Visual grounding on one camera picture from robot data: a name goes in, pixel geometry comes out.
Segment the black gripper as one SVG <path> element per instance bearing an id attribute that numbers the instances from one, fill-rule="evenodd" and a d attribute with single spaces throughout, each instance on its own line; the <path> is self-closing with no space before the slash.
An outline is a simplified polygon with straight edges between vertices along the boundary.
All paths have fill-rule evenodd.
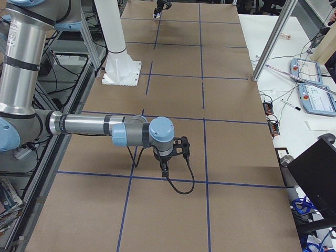
<path id="1" fill-rule="evenodd" d="M 157 7 L 154 9 L 154 14 L 159 14 L 165 9 L 169 9 L 172 6 L 170 0 L 157 0 Z"/>
<path id="2" fill-rule="evenodd" d="M 172 151 L 166 155 L 166 156 L 161 156 L 159 150 L 157 147 L 153 147 L 153 154 L 154 157 L 159 161 L 160 163 L 160 168 L 161 168 L 161 173 L 162 177 L 168 177 L 169 176 L 169 166 L 168 166 L 168 161 L 171 157 L 177 156 L 177 151 L 176 147 L 174 146 L 172 148 Z"/>

